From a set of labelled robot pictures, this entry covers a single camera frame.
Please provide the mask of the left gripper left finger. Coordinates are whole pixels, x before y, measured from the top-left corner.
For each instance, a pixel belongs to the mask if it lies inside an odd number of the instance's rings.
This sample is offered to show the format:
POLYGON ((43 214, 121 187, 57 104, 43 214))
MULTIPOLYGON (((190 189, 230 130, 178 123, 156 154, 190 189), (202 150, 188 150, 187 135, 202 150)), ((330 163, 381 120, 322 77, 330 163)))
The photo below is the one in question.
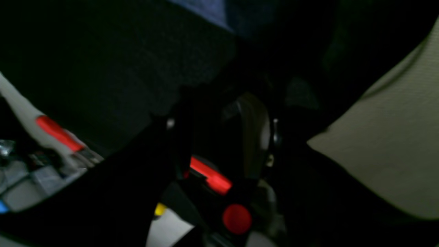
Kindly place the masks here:
POLYGON ((187 178, 191 169, 193 111, 193 100, 184 99, 174 106, 166 122, 171 166, 177 179, 187 178))

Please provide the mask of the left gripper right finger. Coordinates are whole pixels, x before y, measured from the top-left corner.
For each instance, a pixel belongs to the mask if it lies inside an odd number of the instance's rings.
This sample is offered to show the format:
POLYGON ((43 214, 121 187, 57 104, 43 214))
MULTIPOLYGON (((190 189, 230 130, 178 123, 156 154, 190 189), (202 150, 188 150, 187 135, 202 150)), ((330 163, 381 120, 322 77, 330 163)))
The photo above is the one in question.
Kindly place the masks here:
POLYGON ((244 93, 230 106, 240 116, 242 167, 246 179, 259 180, 275 162, 273 146, 279 141, 277 119, 254 94, 244 93))

